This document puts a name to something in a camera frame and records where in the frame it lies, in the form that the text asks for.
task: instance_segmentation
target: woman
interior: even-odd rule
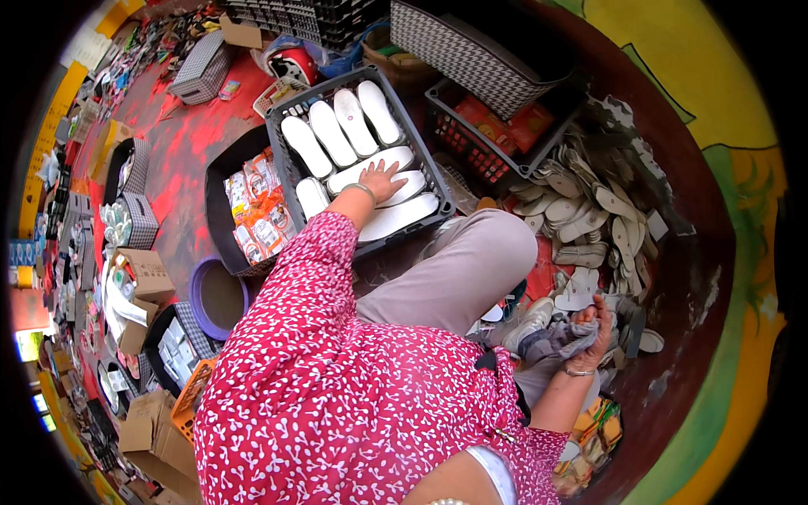
[[[550,472],[596,389],[610,313],[595,297],[573,317],[600,322],[595,344],[520,409],[509,352],[459,336],[533,267],[518,218],[475,213],[356,302],[359,230],[403,186],[397,168],[371,164],[312,218],[234,328],[196,415],[206,503],[557,502]]]

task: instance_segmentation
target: silver bangle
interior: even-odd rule
[[[357,189],[361,189],[362,191],[368,193],[370,195],[370,199],[373,200],[373,207],[376,207],[376,195],[373,194],[373,191],[370,191],[370,188],[365,186],[364,184],[359,183],[350,183],[343,188],[343,191],[348,189],[349,187],[355,187]]]
[[[586,372],[580,372],[579,370],[570,370],[569,368],[566,367],[566,365],[564,365],[564,372],[566,372],[567,375],[573,377],[585,377],[587,375],[595,375],[596,370],[587,370]]]

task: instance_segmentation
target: orange packaging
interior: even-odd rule
[[[505,124],[505,133],[526,154],[554,120],[555,117],[543,105],[531,102]]]
[[[516,152],[516,144],[507,135],[507,126],[473,95],[466,95],[454,107],[454,111],[469,121],[480,133],[490,138],[508,156]]]

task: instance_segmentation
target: pile of insoles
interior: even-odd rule
[[[569,141],[556,146],[531,178],[511,187],[515,214],[553,241],[553,262],[614,269],[608,292],[644,298],[656,245],[648,218],[614,179],[605,183]]]
[[[399,173],[393,181],[406,179],[407,183],[390,200],[377,205],[359,242],[387,237],[438,209],[439,199],[424,191],[424,174],[376,83],[362,81],[355,90],[342,88],[283,114],[281,133],[300,155],[304,166],[298,168],[311,174],[296,187],[306,220],[325,210],[348,184],[358,183],[371,163],[375,167],[382,160],[386,168],[398,162]]]

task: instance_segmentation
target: gray cloth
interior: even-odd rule
[[[536,237],[518,217],[486,208],[443,232],[430,246],[431,257],[356,302],[366,322],[431,326],[465,335],[521,282],[537,261]],[[525,400],[533,406],[561,367],[545,359],[514,372]],[[600,389],[595,376],[584,408]]]
[[[551,322],[545,330],[540,328],[519,342],[517,354],[524,357],[528,366],[533,366],[547,357],[566,360],[587,350],[598,338],[600,324],[595,321],[577,324],[566,318]]]

